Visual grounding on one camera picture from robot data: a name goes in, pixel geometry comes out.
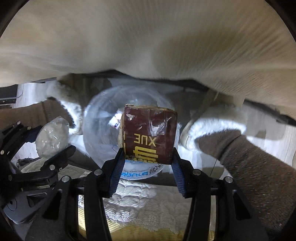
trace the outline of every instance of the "white fabric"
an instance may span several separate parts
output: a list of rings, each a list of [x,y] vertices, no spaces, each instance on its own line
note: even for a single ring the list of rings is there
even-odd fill
[[[78,205],[84,208],[84,198]],[[150,231],[161,228],[174,233],[186,228],[191,198],[185,199],[177,187],[136,183],[120,179],[116,193],[104,199],[107,219],[121,225],[133,224]]]
[[[21,170],[21,173],[40,171],[40,168],[47,160],[48,158],[40,158],[34,162],[31,162]]]

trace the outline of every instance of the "box wrapped in plastic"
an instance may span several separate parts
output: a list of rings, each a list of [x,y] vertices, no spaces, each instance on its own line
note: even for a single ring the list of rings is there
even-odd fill
[[[127,160],[172,163],[177,112],[160,107],[126,105],[122,120]]]

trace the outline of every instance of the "beige cloth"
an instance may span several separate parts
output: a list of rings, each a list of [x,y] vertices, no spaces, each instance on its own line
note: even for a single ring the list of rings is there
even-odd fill
[[[116,69],[194,78],[296,118],[295,56],[264,0],[30,0],[0,39],[0,85]]]

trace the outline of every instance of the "blue label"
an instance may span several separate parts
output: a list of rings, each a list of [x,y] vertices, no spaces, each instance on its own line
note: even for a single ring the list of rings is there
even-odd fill
[[[148,172],[140,172],[140,173],[130,173],[130,172],[122,172],[121,176],[122,177],[140,177],[140,176],[145,176],[148,175]]]
[[[142,161],[131,161],[131,160],[126,160],[126,162],[128,162],[128,163],[134,163],[134,162],[136,162],[136,163],[143,163]]]

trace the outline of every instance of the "blue gripper pad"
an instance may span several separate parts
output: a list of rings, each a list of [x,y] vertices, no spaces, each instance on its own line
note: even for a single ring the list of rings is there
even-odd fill
[[[173,162],[171,164],[173,173],[175,176],[175,182],[177,184],[179,192],[182,194],[182,196],[185,196],[186,194],[186,180],[185,176],[183,174],[183,171],[181,169],[181,166],[179,164],[180,156],[177,152],[177,150],[174,150],[174,157]]]
[[[116,165],[113,169],[113,172],[110,176],[110,182],[109,182],[109,195],[112,196],[113,193],[116,192],[119,179],[123,170],[123,166],[125,164],[125,155],[124,151],[122,150],[121,152],[118,152],[115,160],[117,160]]]

